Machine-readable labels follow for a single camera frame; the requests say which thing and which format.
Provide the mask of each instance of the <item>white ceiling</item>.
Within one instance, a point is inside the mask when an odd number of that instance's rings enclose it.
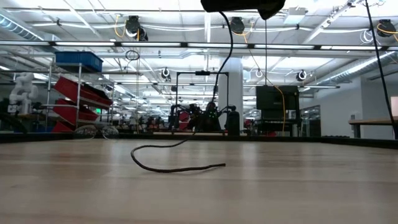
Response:
[[[91,26],[104,26],[104,25],[114,25],[116,22],[116,15],[112,11],[123,11],[124,17],[120,18],[118,24],[122,24],[127,18],[128,11],[141,11],[141,10],[151,10],[158,11],[158,13],[148,13],[148,12],[134,12],[134,14],[140,16],[140,23],[143,25],[152,26],[162,26],[162,27],[196,27],[203,28],[198,31],[190,32],[180,32],[180,31],[165,31],[165,30],[155,30],[146,28],[147,35],[150,41],[169,41],[169,42],[206,42],[205,37],[205,13],[187,13],[184,11],[202,11],[203,8],[199,0],[194,1],[184,1],[184,0],[67,0],[69,5],[76,10],[86,10],[81,12],[80,15],[86,22]],[[307,15],[300,22],[301,27],[306,27],[310,29],[316,28],[320,25],[330,13],[344,5],[346,0],[338,1],[328,1],[328,0],[286,0],[284,9],[290,7],[304,7],[307,9]],[[369,3],[372,4],[377,2],[377,0],[370,0]],[[0,7],[7,10],[14,17],[18,18],[20,21],[25,22],[33,30],[47,34],[55,34],[62,40],[106,40],[116,39],[123,41],[131,41],[128,37],[123,37],[122,39],[117,37],[114,33],[114,29],[96,29],[97,33],[101,36],[99,38],[90,29],[76,28],[71,26],[34,26],[41,25],[44,23],[49,23],[60,19],[61,23],[74,24],[83,26],[84,23],[74,15],[70,10],[68,5],[64,0],[2,0],[0,1]],[[181,11],[181,13],[168,13],[164,11],[174,10]],[[379,19],[391,19],[393,24],[398,23],[398,12],[396,11],[396,0],[386,0],[383,6],[373,6],[371,7],[371,13],[373,15],[373,20],[377,22]],[[240,14],[236,12],[229,12],[226,14],[229,18],[232,16],[241,16],[243,18],[246,28],[250,28],[251,21],[255,21],[259,18],[256,12],[248,14]],[[292,25],[285,25],[283,23],[284,18],[282,16],[275,16],[267,21],[268,28],[286,28],[295,27]],[[223,18],[217,14],[211,14],[211,26],[222,26],[224,24]],[[369,20],[366,14],[366,8],[361,4],[356,5],[356,7],[351,8],[343,13],[336,21],[334,21],[330,27],[327,29],[332,30],[356,30],[356,29],[366,29],[369,27]],[[263,29],[265,28],[265,22],[259,19],[253,29]],[[122,34],[122,28],[118,29],[118,32]],[[272,44],[302,44],[303,40],[308,37],[311,31],[307,30],[288,30],[282,32],[269,32],[267,34],[268,43]],[[331,34],[331,33],[321,33],[317,35],[309,44],[328,44],[328,45],[359,45],[363,44],[360,40],[361,32],[352,32],[346,34]],[[265,43],[265,33],[264,32],[252,32],[247,35],[249,43]],[[244,38],[241,36],[234,35],[234,43],[244,43]],[[0,39],[7,40],[18,40],[20,37],[0,29]],[[382,45],[397,45],[397,42],[393,37],[381,38],[377,37],[378,41]],[[227,29],[214,28],[211,29],[211,42],[225,42],[229,43],[229,35]],[[83,48],[73,48],[74,50],[83,50]],[[30,48],[14,48],[21,53],[29,54],[31,57],[38,54]],[[94,50],[95,52],[113,53],[113,50],[109,48],[85,48],[84,50]],[[141,49],[141,53],[144,54],[157,54],[161,51],[163,55],[167,54],[179,54],[180,52],[186,51],[186,49],[153,49],[146,48]],[[221,55],[225,50],[211,50],[211,57],[209,62],[209,69],[213,67],[218,69],[220,62],[224,59],[225,54]],[[234,57],[242,57],[242,63],[245,70],[253,70],[251,74],[251,80],[248,83],[257,83],[262,78],[258,78],[255,75],[256,67],[254,60],[249,56],[247,50],[234,50]],[[268,78],[278,84],[294,84],[299,85],[295,81],[295,73],[287,75],[291,70],[294,72],[300,70],[306,70],[308,72],[313,72],[313,74],[320,78],[328,75],[331,71],[339,68],[347,63],[356,60],[357,58],[371,57],[373,53],[371,52],[279,52],[275,54],[273,51],[269,51],[269,56],[265,57],[265,52],[263,50],[253,50],[256,54],[255,58],[259,66],[262,69],[267,67],[270,71]],[[49,63],[51,58],[34,56],[34,59],[39,60],[43,63]],[[160,70],[164,67],[170,69],[170,75],[172,80],[175,80],[175,71],[195,71],[202,70],[205,68],[207,61],[204,55],[192,55],[186,58],[144,58],[147,65],[150,66],[154,72],[150,72],[150,68],[143,63],[140,66],[144,76],[139,77],[140,82],[152,82],[155,78],[160,81]],[[118,62],[113,58],[104,59],[104,70],[115,70],[119,68]],[[30,62],[25,62],[28,65],[34,67]],[[122,68],[127,66],[128,61],[124,60],[123,57],[120,59],[120,64]],[[11,68],[17,68],[18,65],[8,65]],[[134,71],[137,69],[135,62],[130,63],[129,71]],[[111,75],[113,80],[119,82],[134,82],[136,81],[135,75]],[[203,78],[196,76],[183,76],[181,77],[181,82],[214,82],[214,78]],[[127,86],[131,92],[136,93],[135,86]],[[149,87],[140,86],[139,95],[151,95],[159,96],[159,93]],[[165,93],[170,93],[168,88],[160,88]],[[201,88],[192,87],[191,90],[186,88],[187,93],[196,93],[203,91]],[[253,95],[254,90],[252,88],[245,88],[246,95]]]

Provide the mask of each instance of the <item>shelving unit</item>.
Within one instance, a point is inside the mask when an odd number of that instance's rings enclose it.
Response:
[[[110,109],[111,114],[113,114],[113,94],[112,94],[111,100],[105,99],[105,98],[103,98],[103,96],[99,96],[98,94],[96,94],[95,93],[96,91],[90,91],[90,89],[92,90],[93,87],[88,88],[88,86],[83,86],[82,82],[81,82],[83,74],[91,74],[91,73],[96,73],[96,72],[93,71],[91,68],[84,66],[82,63],[56,63],[56,64],[52,63],[52,65],[57,66],[57,67],[68,67],[69,72],[77,71],[78,81],[74,82],[67,78],[60,77],[57,84],[55,84],[54,89],[57,90],[59,93],[65,95],[67,98],[69,98],[71,100],[70,101],[62,100],[63,101],[62,103],[65,103],[65,105],[59,105],[59,104],[50,105],[49,101],[50,101],[50,92],[52,89],[51,77],[52,77],[53,66],[50,67],[49,84],[47,87],[47,104],[45,105],[45,106],[47,106],[45,127],[47,128],[47,126],[48,126],[49,111],[54,108],[56,109],[54,112],[56,112],[56,111],[59,112],[60,108],[64,108],[65,110],[68,110],[68,108],[76,108],[76,110],[75,110],[76,111],[76,115],[75,115],[76,120],[73,122],[73,121],[71,121],[70,117],[65,118],[60,115],[60,117],[63,118],[63,120],[67,124],[60,123],[59,121],[57,121],[57,125],[58,125],[58,127],[56,125],[57,129],[67,130],[68,127],[72,127],[72,126],[76,129],[77,127],[79,127],[79,124],[94,124],[96,126],[108,125],[109,117],[108,117],[107,122],[102,122],[102,110],[108,110],[108,114],[109,114],[109,109]],[[74,88],[77,89],[76,92],[71,93],[70,89],[74,89]],[[83,104],[99,108],[101,110],[100,121],[80,119],[79,113],[81,113],[81,107],[83,106]]]

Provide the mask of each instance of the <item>white column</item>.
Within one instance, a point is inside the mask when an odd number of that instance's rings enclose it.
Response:
[[[241,130],[243,129],[243,66],[241,58],[230,58],[222,72],[229,72],[229,105],[236,106],[241,115]],[[227,77],[220,74],[218,79],[218,108],[227,106]],[[220,125],[224,129],[226,114],[220,116]]]

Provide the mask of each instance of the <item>ceiling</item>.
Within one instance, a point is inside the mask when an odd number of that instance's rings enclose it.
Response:
[[[354,2],[354,7],[343,12],[335,19],[329,27],[305,42],[313,30],[322,24],[328,16],[337,11],[347,2]],[[370,10],[373,20],[390,19],[394,25],[398,24],[398,13],[394,0],[369,0],[373,5]],[[37,32],[48,40],[51,34],[60,40],[69,41],[132,41],[131,37],[118,37],[123,33],[123,23],[128,16],[137,15],[140,17],[142,26],[151,42],[220,42],[229,43],[229,34],[224,19],[218,13],[206,15],[199,0],[2,0],[0,7],[16,20],[23,22],[28,29]],[[295,24],[284,24],[284,15],[289,8],[305,8],[307,13],[300,21],[300,29]],[[371,45],[364,43],[364,29],[369,27],[366,8],[361,1],[327,1],[327,0],[286,0],[285,7],[276,16],[265,23],[255,11],[228,12],[230,19],[233,16],[240,16],[247,29],[249,43],[265,43],[267,35],[268,44],[311,44],[311,45]],[[0,39],[2,40],[23,40],[22,37],[0,28]],[[244,43],[242,36],[234,35],[234,43]],[[381,45],[397,45],[392,37],[377,37]],[[221,62],[226,57],[228,49],[183,49],[183,48],[141,48],[141,61],[129,63],[124,58],[125,51],[130,48],[109,48],[109,47],[68,47],[65,50],[91,50],[102,55],[104,60],[103,70],[126,72],[128,65],[129,72],[140,71],[143,75],[110,75],[109,79],[116,82],[163,82],[161,73],[165,67],[170,70],[172,82],[175,81],[176,71],[195,71],[207,69],[219,69]],[[32,47],[1,47],[0,57],[3,58],[0,65],[10,69],[34,69],[40,68],[31,60],[16,57],[10,54],[10,50],[16,51],[25,57],[32,58],[38,62],[49,65],[52,54],[48,54],[38,48]],[[267,68],[268,79],[278,85],[302,85],[295,79],[295,74],[301,70],[311,73],[315,78],[325,77],[332,71],[340,68],[359,58],[369,58],[374,52],[316,52],[316,51],[278,51],[270,50],[265,57],[264,50],[252,50],[256,62],[262,70]],[[243,68],[251,72],[245,78],[245,84],[264,83],[264,77],[256,76],[256,63],[246,49],[234,49],[233,57],[242,58]],[[181,76],[183,83],[208,83],[209,86],[186,86],[179,90],[181,94],[204,94],[212,93],[210,86],[215,82],[214,77],[197,77],[194,75]],[[171,101],[165,97],[171,94],[169,86],[159,86],[157,89],[147,85],[121,85],[124,92],[131,93],[141,98],[147,98],[146,105],[152,110],[169,110]],[[254,88],[244,87],[244,94],[255,95]],[[126,94],[120,96],[126,99],[125,104],[135,104],[128,100]],[[186,97],[184,103],[199,102],[206,103],[206,98],[193,101]],[[253,108],[252,103],[244,102],[245,111]]]

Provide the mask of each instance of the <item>storage rack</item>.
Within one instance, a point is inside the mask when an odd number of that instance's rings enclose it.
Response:
[[[51,79],[52,79],[52,73],[53,73],[53,67],[54,66],[68,66],[68,67],[76,67],[76,68],[78,68],[78,81],[77,81],[77,84],[78,84],[78,86],[77,86],[77,98],[76,98],[76,106],[75,105],[50,105],[49,103],[50,103],[50,92],[51,92],[51,89],[52,89],[52,87],[51,87]],[[95,124],[95,125],[106,125],[106,124],[109,124],[109,112],[111,113],[111,123],[113,122],[113,103],[111,104],[111,106],[109,106],[109,105],[106,105],[106,104],[103,104],[103,103],[100,103],[100,102],[97,102],[97,101],[93,101],[93,100],[91,100],[91,99],[88,99],[88,98],[84,98],[84,97],[82,97],[81,96],[81,77],[82,77],[82,75],[83,75],[83,71],[86,71],[84,74],[86,74],[86,73],[94,73],[94,74],[96,74],[96,73],[98,73],[98,72],[94,72],[94,71],[92,71],[90,68],[88,68],[88,67],[86,67],[86,66],[84,66],[82,63],[56,63],[55,65],[54,65],[54,62],[52,62],[51,63],[51,66],[50,66],[50,69],[49,69],[49,82],[48,82],[48,85],[47,85],[47,104],[46,105],[43,105],[43,106],[46,106],[47,107],[47,110],[46,110],[46,116],[45,116],[45,128],[47,129],[47,126],[48,126],[48,120],[49,120],[49,111],[50,111],[50,109],[51,108],[54,108],[54,107],[72,107],[72,108],[76,108],[76,121],[75,121],[75,124],[73,124],[73,123],[70,123],[70,124],[72,124],[72,125],[74,125],[75,126],[75,128],[77,128],[78,127],[78,124],[80,123],[80,124]],[[113,91],[114,91],[114,83],[113,82],[110,82],[111,84],[112,84],[112,98],[111,98],[111,100],[113,101]],[[98,121],[88,121],[88,120],[85,120],[85,119],[79,119],[79,111],[80,111],[80,102],[81,101],[84,101],[84,102],[89,102],[91,105],[96,105],[96,106],[98,106],[99,108],[100,108],[100,110],[101,110],[101,114],[100,114],[100,117],[99,117],[99,122]],[[102,122],[102,111],[103,111],[103,109],[104,108],[107,108],[108,109],[108,118],[107,118],[107,122]]]

